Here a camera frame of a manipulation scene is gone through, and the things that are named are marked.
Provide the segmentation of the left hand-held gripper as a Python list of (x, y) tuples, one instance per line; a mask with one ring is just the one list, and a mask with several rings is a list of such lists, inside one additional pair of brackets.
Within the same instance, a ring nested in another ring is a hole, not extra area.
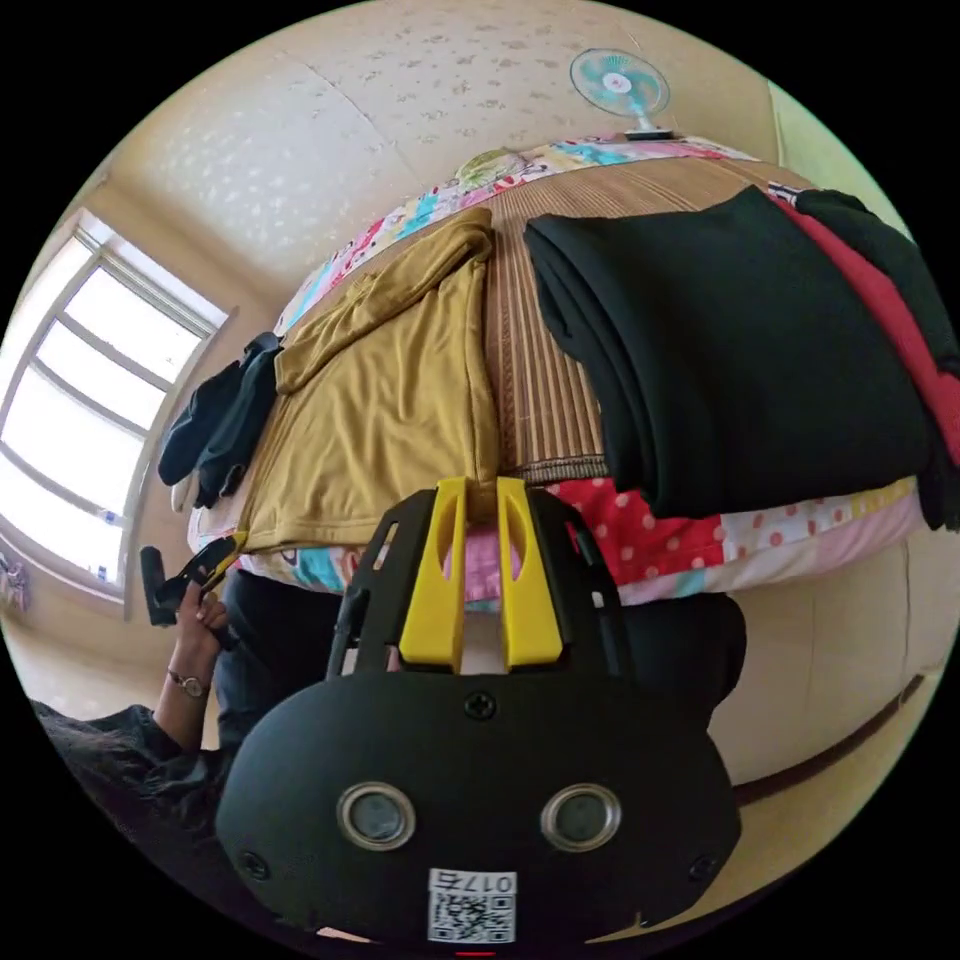
[[(193, 581), (204, 592), (215, 592), (247, 541), (245, 531), (235, 531), (207, 543), (178, 572), (168, 574), (158, 553), (158, 627), (176, 628), (177, 610), (187, 585)], [(221, 650), (230, 650), (234, 638), (228, 626), (216, 632)]]

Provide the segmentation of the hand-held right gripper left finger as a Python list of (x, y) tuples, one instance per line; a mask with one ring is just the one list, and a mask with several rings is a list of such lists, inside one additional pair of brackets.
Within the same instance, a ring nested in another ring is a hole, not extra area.
[(463, 655), (467, 480), (440, 481), (398, 650), (405, 666), (458, 672)]

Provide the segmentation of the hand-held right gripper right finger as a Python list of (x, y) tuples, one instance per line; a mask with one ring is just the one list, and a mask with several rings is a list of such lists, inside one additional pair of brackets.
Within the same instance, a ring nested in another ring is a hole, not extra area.
[(499, 477), (500, 610), (508, 671), (552, 665), (563, 642), (524, 482)]

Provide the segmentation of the person's left hand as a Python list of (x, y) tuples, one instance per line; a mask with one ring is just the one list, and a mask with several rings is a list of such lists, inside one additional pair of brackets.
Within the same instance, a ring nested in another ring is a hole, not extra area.
[(227, 626), (227, 612), (215, 592), (190, 581), (177, 610), (176, 640), (170, 669), (208, 686), (221, 645), (216, 632)]

